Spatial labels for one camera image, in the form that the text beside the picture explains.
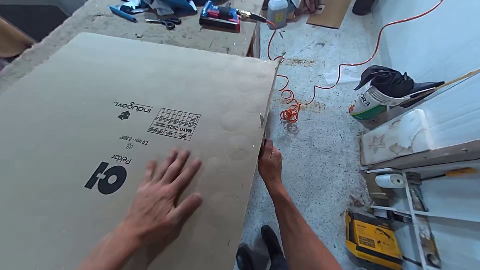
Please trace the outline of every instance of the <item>foot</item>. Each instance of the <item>foot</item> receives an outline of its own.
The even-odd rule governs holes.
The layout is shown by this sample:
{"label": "foot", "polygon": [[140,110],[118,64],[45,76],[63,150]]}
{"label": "foot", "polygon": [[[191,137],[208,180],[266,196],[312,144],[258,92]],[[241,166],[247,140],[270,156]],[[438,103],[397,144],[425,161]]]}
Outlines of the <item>foot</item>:
{"label": "foot", "polygon": [[237,249],[237,265],[240,270],[255,270],[252,251],[246,244],[240,244]]}
{"label": "foot", "polygon": [[278,238],[275,235],[275,232],[268,225],[262,226],[262,238],[264,239],[265,245],[268,249],[268,255],[270,260],[273,261],[273,258],[280,255],[283,257],[282,248],[278,242]]}

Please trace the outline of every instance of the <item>yellow tool case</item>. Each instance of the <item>yellow tool case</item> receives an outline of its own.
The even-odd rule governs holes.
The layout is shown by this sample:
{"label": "yellow tool case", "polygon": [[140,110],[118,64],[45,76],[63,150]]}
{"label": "yellow tool case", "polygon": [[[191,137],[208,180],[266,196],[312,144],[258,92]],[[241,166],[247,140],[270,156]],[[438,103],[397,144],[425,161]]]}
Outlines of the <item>yellow tool case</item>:
{"label": "yellow tool case", "polygon": [[345,223],[347,248],[359,262],[367,261],[369,270],[402,269],[402,253],[388,220],[346,211]]}

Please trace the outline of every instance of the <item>plastic jug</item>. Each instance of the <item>plastic jug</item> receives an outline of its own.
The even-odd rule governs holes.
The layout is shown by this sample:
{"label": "plastic jug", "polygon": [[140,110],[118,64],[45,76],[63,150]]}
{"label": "plastic jug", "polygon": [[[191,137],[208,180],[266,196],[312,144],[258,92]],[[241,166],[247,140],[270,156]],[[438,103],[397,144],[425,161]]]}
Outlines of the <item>plastic jug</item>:
{"label": "plastic jug", "polygon": [[287,25],[287,0],[269,0],[267,19],[274,23],[278,28],[282,28]]}

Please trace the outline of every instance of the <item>hand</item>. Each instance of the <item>hand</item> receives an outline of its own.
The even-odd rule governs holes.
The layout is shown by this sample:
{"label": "hand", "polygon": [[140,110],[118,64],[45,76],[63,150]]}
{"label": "hand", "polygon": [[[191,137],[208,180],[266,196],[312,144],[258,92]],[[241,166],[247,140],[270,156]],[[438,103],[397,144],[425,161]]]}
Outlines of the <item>hand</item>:
{"label": "hand", "polygon": [[195,159],[184,171],[190,152],[171,151],[160,165],[148,162],[132,206],[119,227],[140,246],[154,244],[162,250],[175,240],[185,221],[202,203],[199,193],[194,193],[177,205],[180,194],[190,184],[202,162]]}
{"label": "hand", "polygon": [[282,184],[282,153],[273,146],[272,139],[265,141],[264,152],[258,161],[258,172],[267,188]]}

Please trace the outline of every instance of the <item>wooden table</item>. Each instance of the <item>wooden table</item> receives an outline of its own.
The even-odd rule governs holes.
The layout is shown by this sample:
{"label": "wooden table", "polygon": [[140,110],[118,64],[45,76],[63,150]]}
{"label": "wooden table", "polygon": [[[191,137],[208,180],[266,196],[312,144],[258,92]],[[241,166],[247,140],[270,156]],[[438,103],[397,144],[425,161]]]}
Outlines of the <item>wooden table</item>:
{"label": "wooden table", "polygon": [[[30,73],[37,65],[48,59],[80,32],[138,39],[240,56],[247,56],[250,44],[255,41],[253,43],[253,56],[259,57],[259,27],[254,22],[242,21],[240,33],[209,30],[198,24],[200,16],[198,13],[197,15],[182,17],[182,24],[177,25],[174,30],[168,31],[163,25],[145,23],[144,18],[149,14],[136,15],[138,23],[127,21],[112,14],[108,6],[120,3],[120,0],[89,0],[48,37],[25,51],[0,73],[0,93],[8,89],[18,79]],[[259,13],[263,0],[230,0],[230,3],[233,8]]]}

